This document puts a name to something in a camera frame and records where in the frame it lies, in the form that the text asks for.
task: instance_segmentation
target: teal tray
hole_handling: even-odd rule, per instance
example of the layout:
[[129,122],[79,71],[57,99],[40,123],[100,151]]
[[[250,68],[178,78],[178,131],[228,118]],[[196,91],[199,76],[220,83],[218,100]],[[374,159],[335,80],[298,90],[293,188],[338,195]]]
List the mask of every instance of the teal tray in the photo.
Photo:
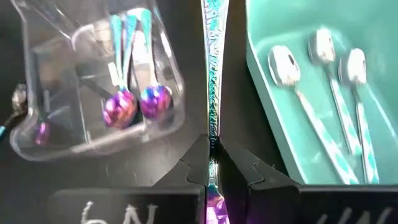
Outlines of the teal tray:
[[[264,111],[268,117],[289,175],[302,184],[342,184],[318,140],[299,99],[288,88],[277,87],[270,75],[267,55],[274,45],[286,45],[299,64],[304,93],[342,153],[364,183],[362,160],[349,156],[329,79],[308,57],[307,41],[319,28],[331,30],[338,60],[351,48],[366,54],[368,82],[360,87],[376,156],[380,184],[397,184],[398,164],[398,2],[380,0],[247,0],[246,58]],[[356,121],[354,99],[340,85]]]

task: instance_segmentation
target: engraved pattern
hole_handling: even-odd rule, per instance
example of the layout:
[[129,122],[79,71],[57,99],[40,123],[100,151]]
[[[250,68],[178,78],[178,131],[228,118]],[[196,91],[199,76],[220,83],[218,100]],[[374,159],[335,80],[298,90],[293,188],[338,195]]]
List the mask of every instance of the engraved pattern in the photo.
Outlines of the engraved pattern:
[[329,132],[326,130],[325,126],[323,125],[322,121],[317,118],[315,112],[311,106],[311,104],[307,101],[305,96],[296,91],[298,98],[300,99],[301,104],[305,112],[308,115],[310,122],[312,123],[315,132],[317,133],[318,137],[320,138],[323,146],[329,158],[334,165],[335,169],[337,170],[338,175],[340,176],[341,180],[344,184],[359,184],[358,179],[356,178],[354,171],[349,166],[347,160],[344,158],[344,155],[341,153],[340,149],[331,138]]
[[150,10],[142,10],[140,21],[145,34],[147,51],[152,52],[152,13]]
[[358,102],[356,105],[356,109],[358,113],[357,116],[359,122],[359,132],[363,148],[363,162],[364,162],[366,183],[378,184],[380,182],[379,172],[377,171],[376,160],[374,158],[372,141],[369,134],[369,127],[365,117],[363,104]]
[[111,16],[111,30],[113,35],[114,54],[116,58],[116,70],[118,71],[119,80],[122,80],[122,19],[117,16]]
[[358,135],[356,134],[355,127],[351,116],[349,115],[347,105],[344,101],[343,95],[341,94],[340,87],[336,79],[330,80],[331,89],[333,96],[335,97],[338,114],[340,117],[341,125],[343,126],[343,132],[347,142],[347,146],[352,155],[361,155],[362,147],[359,143]]
[[132,50],[132,39],[134,35],[134,31],[137,26],[137,17],[134,15],[127,15],[125,24],[125,38],[124,38],[124,51],[123,51],[123,85],[127,88],[128,86],[128,73],[129,73],[129,64],[131,59],[131,50]]
[[220,135],[221,75],[223,69],[225,22],[228,1],[202,0],[208,74],[208,134],[212,148]]

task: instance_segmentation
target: stainless steel spoon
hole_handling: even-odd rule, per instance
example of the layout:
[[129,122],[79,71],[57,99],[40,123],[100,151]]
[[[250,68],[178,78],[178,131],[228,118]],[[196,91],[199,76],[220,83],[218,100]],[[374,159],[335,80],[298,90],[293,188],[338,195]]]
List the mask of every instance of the stainless steel spoon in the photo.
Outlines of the stainless steel spoon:
[[379,184],[379,173],[374,158],[368,121],[365,116],[363,102],[359,97],[357,89],[358,86],[366,83],[366,59],[361,49],[352,49],[346,58],[340,59],[339,78],[343,83],[350,84],[355,98],[359,137],[363,148],[365,182],[367,184]]
[[201,0],[203,32],[206,51],[208,135],[210,165],[207,193],[206,223],[229,224],[224,197],[218,189],[217,150],[220,136],[221,84],[226,20],[229,0]]
[[308,42],[308,52],[314,64],[321,64],[330,79],[330,87],[335,99],[338,116],[343,128],[343,133],[349,152],[352,155],[362,154],[358,135],[356,134],[353,121],[349,115],[346,103],[338,84],[337,78],[332,74],[330,64],[336,59],[335,48],[330,31],[326,28],[318,29]]
[[268,54],[268,65],[271,76],[278,86],[290,86],[298,96],[317,136],[328,154],[331,163],[335,167],[338,176],[344,184],[359,184],[352,168],[344,155],[326,130],[322,121],[317,118],[314,109],[304,94],[299,91],[296,84],[300,81],[301,73],[298,63],[291,51],[283,45],[274,46]]

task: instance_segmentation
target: rainbow spoon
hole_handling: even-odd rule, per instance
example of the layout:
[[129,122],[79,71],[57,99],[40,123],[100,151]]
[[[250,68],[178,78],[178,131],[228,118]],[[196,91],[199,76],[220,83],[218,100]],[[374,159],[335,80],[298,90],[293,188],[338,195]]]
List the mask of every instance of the rainbow spoon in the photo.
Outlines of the rainbow spoon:
[[[131,55],[131,39],[136,26],[134,18],[128,17],[127,19],[129,20],[127,21],[128,26],[126,26],[126,36],[124,38],[125,50],[123,58],[129,58],[129,55]],[[113,15],[111,16],[110,24],[113,34],[116,72],[118,73],[117,77],[119,78],[120,90],[106,101],[103,118],[105,125],[122,129],[128,127],[133,121],[137,113],[137,100],[128,89],[127,76],[129,66],[122,64],[123,20],[119,16]],[[129,64],[129,59],[126,59],[124,63]]]
[[166,86],[157,82],[155,74],[154,55],[152,51],[152,13],[143,9],[140,21],[145,37],[145,48],[148,55],[150,84],[140,94],[140,109],[146,119],[162,117],[172,105],[172,95]]
[[210,138],[209,183],[206,223],[229,224],[225,199],[218,190],[217,147],[220,136],[221,78],[229,0],[201,0],[206,50],[208,135]]

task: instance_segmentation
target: spoon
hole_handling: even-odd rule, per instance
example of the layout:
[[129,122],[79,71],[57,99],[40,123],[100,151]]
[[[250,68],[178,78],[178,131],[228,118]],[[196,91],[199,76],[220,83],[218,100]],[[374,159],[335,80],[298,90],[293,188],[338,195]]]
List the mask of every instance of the spoon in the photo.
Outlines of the spoon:
[[150,83],[140,94],[140,109],[147,119],[157,119],[166,114],[172,105],[170,90],[157,81],[155,74],[154,54],[152,51],[152,13],[148,9],[142,9],[140,21],[145,37],[146,55],[148,56]]
[[210,139],[209,183],[206,223],[229,224],[224,197],[218,189],[217,148],[220,136],[221,84],[229,0],[201,0],[205,40],[208,135]]
[[355,131],[353,121],[349,115],[346,103],[337,79],[330,70],[330,64],[336,59],[335,48],[330,31],[326,28],[318,29],[308,42],[308,52],[314,64],[322,64],[325,73],[330,79],[330,86],[335,99],[340,123],[343,127],[345,141],[352,155],[361,155],[362,149]]
[[298,96],[317,136],[323,144],[331,163],[344,184],[359,184],[352,168],[344,158],[338,146],[326,130],[322,121],[317,118],[314,109],[296,84],[300,81],[301,73],[298,63],[291,51],[283,45],[274,46],[268,54],[268,66],[272,79],[277,86],[290,86]]
[[116,72],[119,78],[120,90],[105,102],[103,118],[105,125],[114,128],[126,128],[133,121],[137,113],[137,100],[129,91],[127,76],[128,72],[123,71],[122,65],[122,41],[123,41],[123,23],[117,16],[111,16],[111,30],[113,33],[114,53],[116,59]]
[[352,49],[347,58],[340,59],[339,77],[343,83],[349,83],[356,101],[356,117],[358,122],[359,136],[363,148],[363,169],[365,182],[367,184],[379,184],[379,173],[372,141],[369,134],[368,122],[364,112],[363,102],[358,94],[358,86],[366,83],[366,60],[361,49]]

